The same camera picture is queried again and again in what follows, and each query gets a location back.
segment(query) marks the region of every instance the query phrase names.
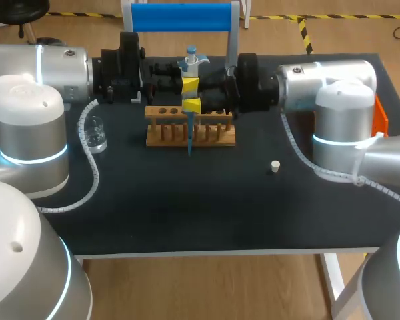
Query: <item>wooden test tube rack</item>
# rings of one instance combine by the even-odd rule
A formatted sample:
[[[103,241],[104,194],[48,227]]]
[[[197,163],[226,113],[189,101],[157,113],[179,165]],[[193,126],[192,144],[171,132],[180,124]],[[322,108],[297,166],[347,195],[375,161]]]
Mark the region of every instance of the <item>wooden test tube rack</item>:
[[[148,147],[186,147],[188,139],[187,115],[182,107],[145,107],[145,118],[151,120],[148,125],[146,144]],[[194,116],[194,147],[233,147],[235,146],[235,128],[231,124],[233,115],[213,111],[204,115]],[[160,124],[161,119],[182,120],[182,124]],[[213,120],[217,124],[198,125],[199,119]]]

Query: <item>black table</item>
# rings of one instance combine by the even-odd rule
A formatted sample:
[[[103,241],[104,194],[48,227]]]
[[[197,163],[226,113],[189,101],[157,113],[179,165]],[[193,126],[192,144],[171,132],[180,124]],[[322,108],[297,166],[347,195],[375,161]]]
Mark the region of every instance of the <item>black table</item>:
[[[378,55],[259,58],[271,70],[285,63],[337,59],[365,59],[375,67],[389,134],[400,135],[400,100]],[[202,74],[222,63],[223,58],[211,58]],[[175,95],[155,101],[179,103]],[[144,106],[102,105],[93,111],[103,118],[108,140],[107,150],[96,156],[97,193],[72,212],[47,215],[75,255],[367,251],[400,229],[396,200],[370,187],[324,181],[304,166],[277,108],[236,120],[236,147],[194,149],[188,157],[186,148],[145,146]],[[38,205],[71,204],[91,187],[90,166],[76,135],[81,110],[72,107],[67,113],[68,184],[36,200]],[[294,132],[300,129],[297,123],[291,122]],[[302,138],[298,143],[308,153],[311,136],[303,133]],[[267,174],[275,159],[281,162],[278,174]],[[400,188],[392,190],[400,193]]]

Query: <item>black stool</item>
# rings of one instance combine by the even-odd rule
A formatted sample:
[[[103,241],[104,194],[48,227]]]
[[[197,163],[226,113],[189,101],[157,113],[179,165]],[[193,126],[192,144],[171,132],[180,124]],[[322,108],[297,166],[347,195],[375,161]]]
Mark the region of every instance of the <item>black stool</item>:
[[[0,0],[0,23],[18,25],[20,38],[27,36],[31,45],[65,45],[54,38],[36,38],[31,22],[40,19],[50,8],[49,0]]]

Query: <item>wooden floor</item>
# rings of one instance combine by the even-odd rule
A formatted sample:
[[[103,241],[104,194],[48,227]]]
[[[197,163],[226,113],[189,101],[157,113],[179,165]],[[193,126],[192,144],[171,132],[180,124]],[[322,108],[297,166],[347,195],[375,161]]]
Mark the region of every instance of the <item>wooden floor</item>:
[[[253,15],[400,14],[400,0],[252,0]],[[119,13],[119,0],[51,0],[52,11]],[[378,52],[400,95],[400,41],[392,36],[400,20],[308,20],[316,53]],[[90,56],[119,46],[119,20],[44,17],[38,36],[86,47]],[[147,55],[225,54],[225,34],[142,34]],[[0,43],[21,43],[16,27],[0,28]],[[304,54],[296,23],[251,21],[241,30],[240,51]],[[362,255],[339,255],[348,281]],[[320,268],[312,255],[186,257],[87,261],[94,298],[93,319],[330,319]],[[362,319],[360,314],[352,319]]]

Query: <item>white table leg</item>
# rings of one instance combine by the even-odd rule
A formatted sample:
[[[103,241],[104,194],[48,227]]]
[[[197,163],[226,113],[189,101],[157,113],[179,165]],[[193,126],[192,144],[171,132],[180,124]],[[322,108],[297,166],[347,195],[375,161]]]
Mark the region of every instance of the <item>white table leg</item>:
[[[359,281],[363,272],[364,263],[345,286],[337,300],[332,304],[331,313],[333,320],[346,320],[361,305]]]
[[[251,3],[252,3],[252,0],[246,0],[245,29],[249,28],[249,22],[251,20]]]
[[[325,273],[327,290],[331,303],[335,302],[344,290],[344,280],[339,268],[338,256],[336,253],[324,253],[320,255],[321,265]]]
[[[241,9],[243,10],[243,16],[246,17],[246,0],[240,0]]]

